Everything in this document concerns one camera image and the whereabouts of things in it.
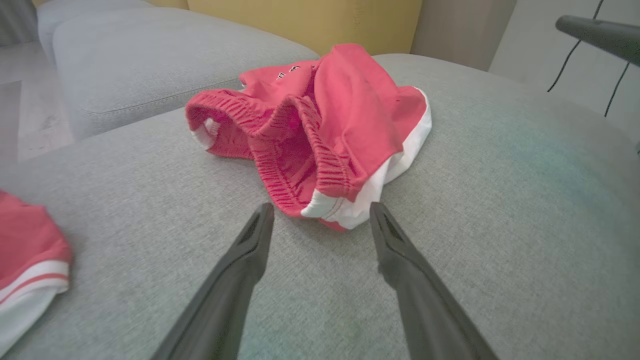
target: gray seat cushion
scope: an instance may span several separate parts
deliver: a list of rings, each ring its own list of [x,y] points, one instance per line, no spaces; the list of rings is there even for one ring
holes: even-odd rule
[[[425,91],[433,130],[382,201],[502,359],[637,359],[640,163],[601,115],[486,72],[376,59]],[[0,188],[45,204],[72,287],[7,356],[148,359],[261,203],[175,110],[36,158]],[[367,225],[276,212],[240,359],[406,359]]]
[[[38,7],[38,38],[47,58],[55,64],[53,33],[63,22],[89,12],[152,7],[140,0],[48,0]]]
[[[175,8],[86,14],[54,35],[76,140],[184,106],[206,88],[241,88],[257,67],[313,60],[306,47]]]

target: black wire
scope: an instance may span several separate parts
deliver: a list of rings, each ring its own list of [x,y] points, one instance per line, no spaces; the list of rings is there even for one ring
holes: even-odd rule
[[[618,82],[616,83],[616,87],[613,88],[613,94],[611,94],[611,99],[609,99],[609,105],[607,105],[607,111],[604,112],[604,117],[607,117],[607,114],[609,113],[609,107],[611,106],[611,102],[613,101],[613,97],[616,96],[616,91],[618,91],[618,85],[620,85],[620,81],[622,81],[622,77],[625,75],[625,73],[627,72],[628,68],[629,68],[629,63],[627,63],[627,66],[625,66],[625,70],[622,71],[622,75],[620,75],[620,78],[618,79]]]
[[[598,3],[598,7],[596,8],[596,12],[593,14],[593,20],[596,19],[596,17],[598,17],[598,13],[600,12],[600,7],[602,6],[602,2],[604,0],[600,0],[600,2]],[[566,56],[566,59],[564,59],[564,64],[562,64],[562,67],[560,68],[560,72],[558,73],[558,76],[556,76],[556,80],[554,81],[553,85],[551,85],[551,87],[549,88],[549,90],[547,90],[547,92],[550,92],[551,89],[554,88],[554,86],[557,84],[558,80],[560,79],[560,76],[562,75],[563,71],[564,71],[564,67],[566,66],[566,63],[569,62],[569,58],[571,57],[571,54],[573,54],[573,51],[575,50],[576,47],[578,47],[578,45],[582,42],[582,40],[578,40],[577,43],[575,43],[575,45],[573,46],[573,48],[571,49],[571,51],[569,51],[569,55]]]

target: red and white clothing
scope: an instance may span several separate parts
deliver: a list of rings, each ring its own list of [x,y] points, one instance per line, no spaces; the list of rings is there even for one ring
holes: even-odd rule
[[[212,154],[255,161],[273,202],[292,217],[352,229],[402,174],[431,131],[427,97],[398,87],[359,45],[317,61],[240,75],[242,92],[206,90],[187,104]]]
[[[0,357],[67,290],[71,258],[43,206],[0,191]]]

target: light wood floor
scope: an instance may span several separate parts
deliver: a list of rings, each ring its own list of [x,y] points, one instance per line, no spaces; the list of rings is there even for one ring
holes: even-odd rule
[[[60,79],[40,43],[0,47],[0,167],[73,142]]]

